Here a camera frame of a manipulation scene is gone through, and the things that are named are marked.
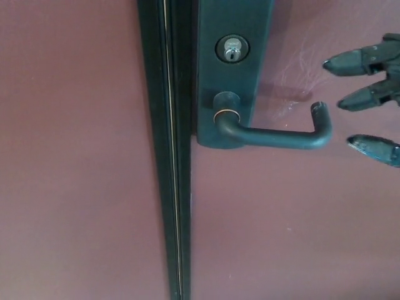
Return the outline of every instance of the lever handle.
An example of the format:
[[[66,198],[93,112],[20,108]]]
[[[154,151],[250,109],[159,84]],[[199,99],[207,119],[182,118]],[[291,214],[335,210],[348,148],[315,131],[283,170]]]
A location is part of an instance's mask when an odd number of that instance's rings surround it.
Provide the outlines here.
[[[311,105],[314,132],[281,131],[244,127],[240,124],[240,97],[234,92],[220,92],[214,97],[214,122],[223,136],[245,145],[291,149],[317,149],[332,137],[328,107],[323,102]]]

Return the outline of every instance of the lock cylinder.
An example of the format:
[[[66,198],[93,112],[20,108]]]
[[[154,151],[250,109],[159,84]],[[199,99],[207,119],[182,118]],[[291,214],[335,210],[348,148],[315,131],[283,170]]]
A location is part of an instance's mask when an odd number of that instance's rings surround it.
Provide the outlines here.
[[[238,63],[248,55],[248,52],[248,42],[236,34],[223,37],[216,46],[218,58],[225,63]]]

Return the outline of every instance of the door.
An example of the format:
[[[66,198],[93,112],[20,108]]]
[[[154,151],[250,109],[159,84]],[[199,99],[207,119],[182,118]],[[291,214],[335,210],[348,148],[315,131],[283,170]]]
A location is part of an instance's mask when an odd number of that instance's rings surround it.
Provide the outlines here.
[[[384,75],[321,67],[398,33],[399,11],[390,0],[276,1],[252,126],[312,131],[309,107],[324,101],[333,137],[310,151],[193,138],[193,299],[400,298],[398,170],[346,145],[356,133],[399,140],[398,107],[340,111],[341,98]]]
[[[0,298],[169,299],[136,2],[0,16]]]

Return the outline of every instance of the door frame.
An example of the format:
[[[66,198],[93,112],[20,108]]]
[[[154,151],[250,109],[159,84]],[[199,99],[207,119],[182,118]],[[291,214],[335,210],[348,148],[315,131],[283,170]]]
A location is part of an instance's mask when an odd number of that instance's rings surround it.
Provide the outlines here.
[[[137,0],[170,298],[191,295],[193,2]]]

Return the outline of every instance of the brass ring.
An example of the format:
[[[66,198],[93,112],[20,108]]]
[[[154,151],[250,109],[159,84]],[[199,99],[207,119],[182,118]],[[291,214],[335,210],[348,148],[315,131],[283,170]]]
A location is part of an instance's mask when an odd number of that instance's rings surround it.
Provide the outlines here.
[[[221,113],[226,113],[226,112],[230,112],[230,113],[234,113],[235,115],[237,115],[237,118],[239,119],[238,122],[240,122],[240,114],[237,111],[234,111],[233,109],[222,109],[220,111],[217,111],[214,115],[214,123],[215,123],[215,118],[221,114]]]

